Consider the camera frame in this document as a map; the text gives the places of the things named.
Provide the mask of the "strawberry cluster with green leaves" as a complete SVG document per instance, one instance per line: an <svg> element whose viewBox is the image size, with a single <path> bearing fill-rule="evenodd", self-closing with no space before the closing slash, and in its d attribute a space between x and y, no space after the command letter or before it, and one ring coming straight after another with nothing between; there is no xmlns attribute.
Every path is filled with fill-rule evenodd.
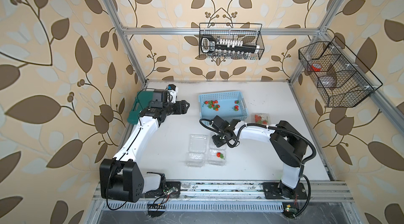
<svg viewBox="0 0 404 224"><path fill-rule="evenodd" d="M212 109L213 111L218 111L220 105L218 104L217 100L209 100L203 103L204 108Z"/></svg>

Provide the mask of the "clear clamshell container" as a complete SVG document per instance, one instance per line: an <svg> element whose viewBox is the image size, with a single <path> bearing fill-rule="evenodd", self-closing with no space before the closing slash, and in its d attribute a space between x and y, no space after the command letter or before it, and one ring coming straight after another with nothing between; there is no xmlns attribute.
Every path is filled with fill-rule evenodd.
<svg viewBox="0 0 404 224"><path fill-rule="evenodd" d="M214 142L212 137L209 139L209 148L207 150L207 162L210 165L215 165L215 166L224 166L226 164L226 148L227 145L224 144L221 147L217 147Z"/></svg>
<svg viewBox="0 0 404 224"><path fill-rule="evenodd" d="M208 137L206 135L190 135L186 165L203 167L205 165Z"/></svg>
<svg viewBox="0 0 404 224"><path fill-rule="evenodd" d="M251 121L255 124L270 125L271 119L268 113L253 113L251 115Z"/></svg>

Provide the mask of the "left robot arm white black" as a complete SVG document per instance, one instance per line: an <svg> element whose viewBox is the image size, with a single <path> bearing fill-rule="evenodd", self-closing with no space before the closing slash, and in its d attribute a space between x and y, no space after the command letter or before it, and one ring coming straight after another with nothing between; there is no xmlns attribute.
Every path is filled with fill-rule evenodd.
<svg viewBox="0 0 404 224"><path fill-rule="evenodd" d="M142 174L137 162L149 140L169 115L186 114L190 104L185 101L158 103L140 112L138 124L124 146L111 159L104 159L100 165L101 197L106 201L118 200L135 203L144 194L160 198L169 189L163 173Z"/></svg>

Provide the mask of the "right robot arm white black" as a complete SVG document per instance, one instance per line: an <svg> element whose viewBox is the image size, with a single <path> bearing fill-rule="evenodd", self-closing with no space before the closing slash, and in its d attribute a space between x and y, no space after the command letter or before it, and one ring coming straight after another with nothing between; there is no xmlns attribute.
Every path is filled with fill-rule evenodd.
<svg viewBox="0 0 404 224"><path fill-rule="evenodd" d="M274 126L237 119L227 122L220 116L212 120L200 119L199 123L214 133L212 139L216 147L235 148L242 139L271 144L283 162L282 177L272 193L284 199L297 197L296 188L303 177L305 164L316 156L316 149L291 124L283 120Z"/></svg>

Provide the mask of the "light blue perforated plastic basket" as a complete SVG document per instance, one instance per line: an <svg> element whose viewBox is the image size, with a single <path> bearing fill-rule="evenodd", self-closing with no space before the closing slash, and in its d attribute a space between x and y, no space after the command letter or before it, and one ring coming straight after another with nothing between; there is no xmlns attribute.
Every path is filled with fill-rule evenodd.
<svg viewBox="0 0 404 224"><path fill-rule="evenodd" d="M217 100L220 108L218 111L204 108L203 103L209 100ZM239 111L234 111L234 101L239 100ZM240 91L226 91L204 93L198 96L200 105L200 117L202 119L212 120L215 116L220 116L222 119L230 122L233 119L244 121L247 119L248 110L244 101L243 94Z"/></svg>

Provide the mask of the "green tool case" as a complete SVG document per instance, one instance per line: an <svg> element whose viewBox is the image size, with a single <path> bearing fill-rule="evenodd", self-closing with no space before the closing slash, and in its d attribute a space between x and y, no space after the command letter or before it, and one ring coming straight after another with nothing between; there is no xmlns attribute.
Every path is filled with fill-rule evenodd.
<svg viewBox="0 0 404 224"><path fill-rule="evenodd" d="M146 89L138 92L127 119L127 122L130 125L137 125L140 112L149 105L149 102L153 98L153 92L153 89Z"/></svg>

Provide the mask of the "black white tool set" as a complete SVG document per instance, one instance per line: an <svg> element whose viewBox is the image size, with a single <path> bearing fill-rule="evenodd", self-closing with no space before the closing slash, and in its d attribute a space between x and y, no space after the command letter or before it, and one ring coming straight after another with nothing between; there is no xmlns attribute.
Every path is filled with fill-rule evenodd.
<svg viewBox="0 0 404 224"><path fill-rule="evenodd" d="M212 35L200 37L199 47L203 53L234 51L235 53L246 53L249 55L259 54L265 50L263 46L257 44L244 43L242 40L215 38Z"/></svg>

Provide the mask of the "red tape roll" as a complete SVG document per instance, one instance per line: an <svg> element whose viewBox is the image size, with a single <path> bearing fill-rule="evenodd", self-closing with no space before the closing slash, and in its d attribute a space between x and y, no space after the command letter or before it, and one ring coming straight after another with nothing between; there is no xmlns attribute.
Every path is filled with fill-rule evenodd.
<svg viewBox="0 0 404 224"><path fill-rule="evenodd" d="M313 63L311 66L310 66L310 69L311 69L311 71L313 71L313 72L321 72L322 71L322 65L321 64L319 64L319 63Z"/></svg>

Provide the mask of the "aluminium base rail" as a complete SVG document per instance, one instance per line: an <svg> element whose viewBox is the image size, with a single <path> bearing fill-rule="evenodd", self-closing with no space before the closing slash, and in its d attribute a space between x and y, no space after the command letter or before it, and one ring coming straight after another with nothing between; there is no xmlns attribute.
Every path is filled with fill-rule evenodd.
<svg viewBox="0 0 404 224"><path fill-rule="evenodd" d="M181 180L167 182L176 191L163 198L141 196L136 203L101 198L100 187L93 199L105 210L133 211L212 211L212 212L283 212L297 210L309 203L352 203L353 196L341 181L302 180L295 196L286 199L276 193L277 182L242 180Z"/></svg>

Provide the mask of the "aluminium frame post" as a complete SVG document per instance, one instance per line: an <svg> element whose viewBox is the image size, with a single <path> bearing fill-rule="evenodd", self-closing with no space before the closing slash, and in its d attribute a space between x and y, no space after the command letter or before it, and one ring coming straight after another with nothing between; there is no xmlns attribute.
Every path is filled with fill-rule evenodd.
<svg viewBox="0 0 404 224"><path fill-rule="evenodd" d="M112 0L102 0L106 11L111 19L112 24L114 25L118 37L121 39L125 50L127 51L127 55L129 58L130 63L132 64L134 70L138 74L139 82L142 84L143 87L147 86L147 79L142 71L141 64L136 58L135 52L130 44L130 40L124 34L124 29L122 23L120 22L118 13L114 7Z"/></svg>

